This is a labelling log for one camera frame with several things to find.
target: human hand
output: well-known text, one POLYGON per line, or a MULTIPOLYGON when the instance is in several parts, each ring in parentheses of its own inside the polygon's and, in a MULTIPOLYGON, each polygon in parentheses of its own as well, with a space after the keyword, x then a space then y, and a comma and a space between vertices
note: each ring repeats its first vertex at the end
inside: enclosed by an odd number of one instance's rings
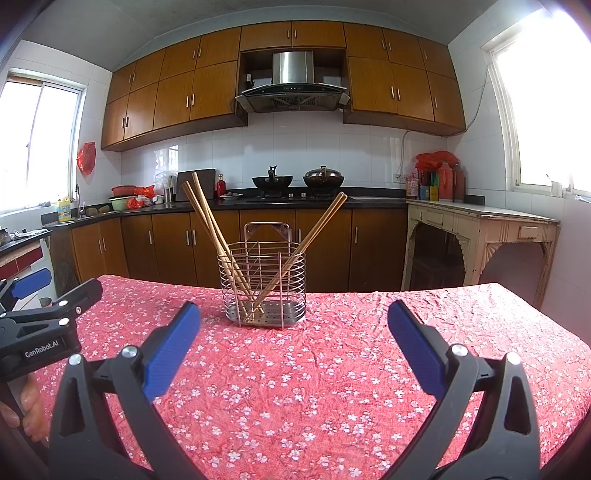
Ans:
MULTIPOLYGON (((25 416, 22 419, 25 433, 31 437, 33 442, 38 442, 47 437, 49 435, 49 422, 43 411, 39 384, 32 375, 28 376, 27 382, 22 388, 21 405, 25 411, 25 416)), ((2 413, 4 421, 9 427, 16 428, 21 424, 18 415, 2 402, 0 402, 0 413, 2 413)))

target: range hood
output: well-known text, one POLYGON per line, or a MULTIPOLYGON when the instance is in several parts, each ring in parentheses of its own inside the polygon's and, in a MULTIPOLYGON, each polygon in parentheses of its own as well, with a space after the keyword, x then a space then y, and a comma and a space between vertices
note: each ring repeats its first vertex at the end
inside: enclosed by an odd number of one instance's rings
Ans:
POLYGON ((245 90, 236 101, 249 113, 290 110, 344 108, 350 100, 345 87, 314 82, 314 56, 311 51, 285 51, 273 54, 270 85, 245 90))

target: tiled backsplash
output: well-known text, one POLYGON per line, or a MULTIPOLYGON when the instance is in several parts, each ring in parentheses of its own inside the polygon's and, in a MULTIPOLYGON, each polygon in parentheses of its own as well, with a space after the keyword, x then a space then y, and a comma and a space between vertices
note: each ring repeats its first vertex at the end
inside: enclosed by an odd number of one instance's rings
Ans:
MULTIPOLYGON (((396 183, 404 130, 343 124, 341 112, 253 113, 247 127, 173 138, 123 153, 122 184, 150 185, 161 170, 215 168, 229 189, 253 187, 252 177, 302 176, 327 165, 345 176, 345 186, 401 188, 396 183)), ((446 139, 410 132, 404 142, 403 172, 414 157, 446 148, 446 139)))

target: bundle of chopsticks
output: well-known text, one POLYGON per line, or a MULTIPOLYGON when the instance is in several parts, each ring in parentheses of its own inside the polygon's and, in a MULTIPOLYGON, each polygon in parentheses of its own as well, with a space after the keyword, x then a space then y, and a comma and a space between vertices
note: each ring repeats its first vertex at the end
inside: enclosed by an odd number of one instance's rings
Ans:
POLYGON ((236 301, 239 303, 238 307, 242 312, 241 316, 246 323, 248 322, 248 319, 254 319, 256 315, 262 314, 263 310, 261 305, 265 298, 267 298, 267 296, 277 288, 277 285, 279 285, 281 279, 287 275, 287 273, 296 263, 300 254, 303 254, 306 251, 306 249, 310 246, 310 244, 314 241, 314 239, 318 236, 330 219, 344 204, 345 200, 347 200, 347 196, 343 192, 340 192, 336 196, 329 208, 324 212, 324 214, 322 214, 312 230, 310 230, 310 233, 306 235, 299 246, 295 249, 293 254, 289 256, 288 260, 286 260, 285 265, 281 268, 281 272, 277 272, 269 284, 263 288, 260 293, 255 295, 255 292, 251 289, 248 280, 234 259, 232 251, 230 250, 230 247, 226 242, 222 231, 217 225, 216 219, 214 218, 212 210, 209 207, 207 199, 205 198, 205 194, 203 193, 203 189, 201 188, 201 184, 199 183, 199 178, 196 172, 193 172, 193 182, 195 183, 195 191, 193 191, 193 188, 188 181, 183 183, 183 190, 191 202, 193 209, 203 221, 207 233, 209 234, 209 238, 216 248, 218 258, 220 259, 220 263, 226 275, 232 280, 235 290, 240 290, 243 292, 245 297, 248 299, 248 304, 251 306, 251 308, 247 308, 244 304, 242 304, 242 302, 239 301, 238 296, 236 298, 236 301))

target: blue gripper pad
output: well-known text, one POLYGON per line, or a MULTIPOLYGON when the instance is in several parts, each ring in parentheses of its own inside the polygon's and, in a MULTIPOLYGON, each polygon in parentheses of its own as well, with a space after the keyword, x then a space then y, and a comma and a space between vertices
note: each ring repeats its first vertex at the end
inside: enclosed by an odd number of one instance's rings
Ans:
POLYGON ((46 268, 42 268, 13 282, 11 294, 15 299, 22 300, 27 298, 31 293, 47 287, 50 283, 51 272, 46 268))
POLYGON ((150 402, 166 393, 201 326, 199 308, 187 302, 168 326, 166 337, 144 371, 144 394, 150 402))
POLYGON ((422 325, 402 300, 397 300, 388 309, 388 327, 402 350, 414 376, 425 393, 441 400, 446 392, 447 361, 442 345, 445 340, 433 328, 422 325), (433 342, 426 335, 433 329, 440 341, 433 342))

